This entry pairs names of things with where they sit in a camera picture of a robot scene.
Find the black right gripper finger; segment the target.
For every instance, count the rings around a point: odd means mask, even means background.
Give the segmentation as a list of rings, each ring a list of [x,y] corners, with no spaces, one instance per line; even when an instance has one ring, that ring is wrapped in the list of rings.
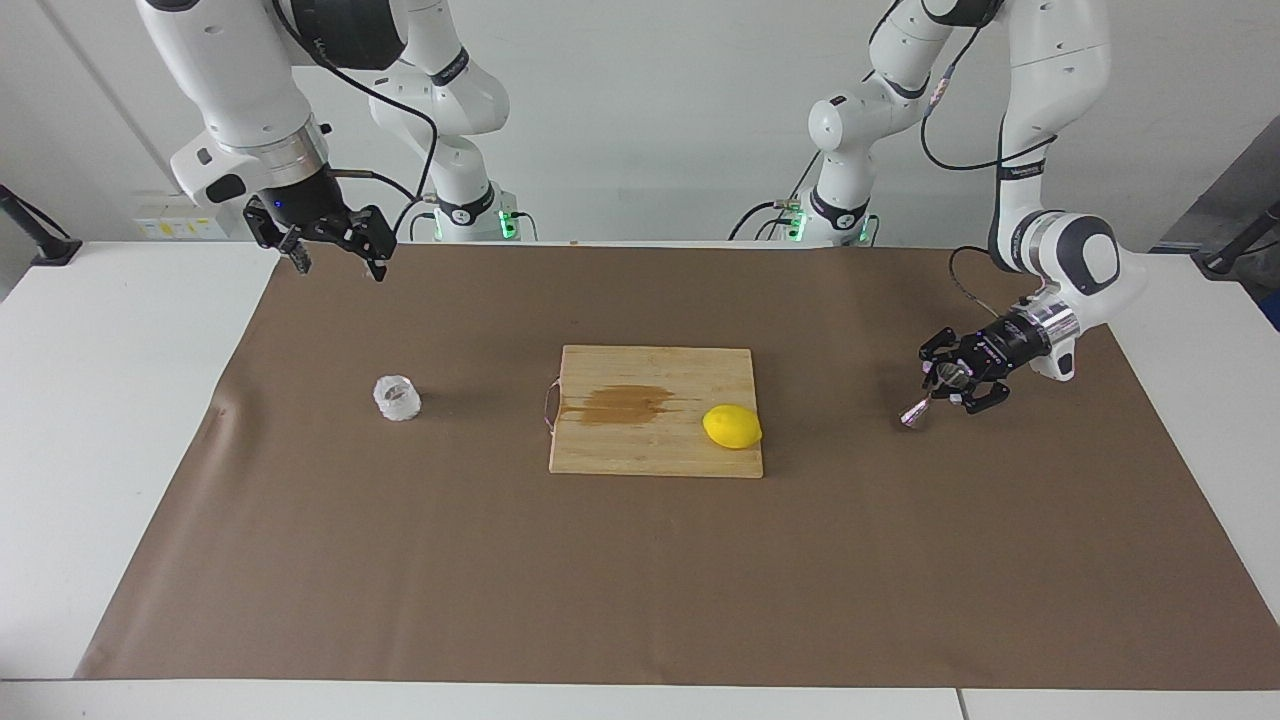
[[[387,266],[398,247],[396,233],[378,206],[348,211],[335,245],[360,258],[375,282],[387,277]]]
[[[244,223],[260,249],[279,252],[292,263],[301,275],[310,273],[312,261],[298,225],[291,225],[287,231],[282,231],[261,199],[251,199],[244,205]]]

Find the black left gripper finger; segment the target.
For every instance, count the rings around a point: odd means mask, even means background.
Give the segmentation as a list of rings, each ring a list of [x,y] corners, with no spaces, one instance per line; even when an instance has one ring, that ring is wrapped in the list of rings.
[[[982,348],[984,340],[980,331],[960,336],[954,328],[945,327],[920,346],[920,360],[931,366],[938,363],[984,366],[986,351]]]
[[[970,415],[983,413],[998,406],[1010,396],[1010,388],[1005,383],[1010,368],[986,368],[965,370],[963,384],[956,389],[955,404],[964,407]]]

